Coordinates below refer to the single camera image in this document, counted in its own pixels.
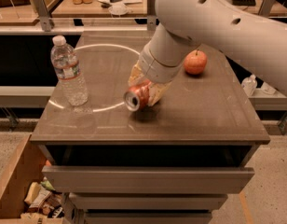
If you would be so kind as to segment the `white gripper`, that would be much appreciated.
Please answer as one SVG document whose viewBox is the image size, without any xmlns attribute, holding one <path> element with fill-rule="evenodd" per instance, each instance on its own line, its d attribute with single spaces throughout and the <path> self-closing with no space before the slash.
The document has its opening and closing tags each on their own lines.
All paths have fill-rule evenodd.
<svg viewBox="0 0 287 224">
<path fill-rule="evenodd" d="M 170 87 L 171 81 L 181 69 L 185 49 L 179 44 L 147 43 L 139 56 L 139 63 L 133 65 L 128 80 L 129 86 L 148 85 L 148 105 L 155 105 Z"/>
</svg>

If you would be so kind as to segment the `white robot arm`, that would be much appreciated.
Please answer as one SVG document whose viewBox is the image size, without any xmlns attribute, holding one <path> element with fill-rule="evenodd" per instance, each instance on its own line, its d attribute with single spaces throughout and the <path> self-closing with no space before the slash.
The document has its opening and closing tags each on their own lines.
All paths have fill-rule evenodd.
<svg viewBox="0 0 287 224">
<path fill-rule="evenodd" d="M 226 0 L 156 0 L 159 25 L 129 79 L 161 87 L 178 74 L 185 56 L 205 44 L 287 96 L 287 24 L 244 12 Z"/>
</svg>

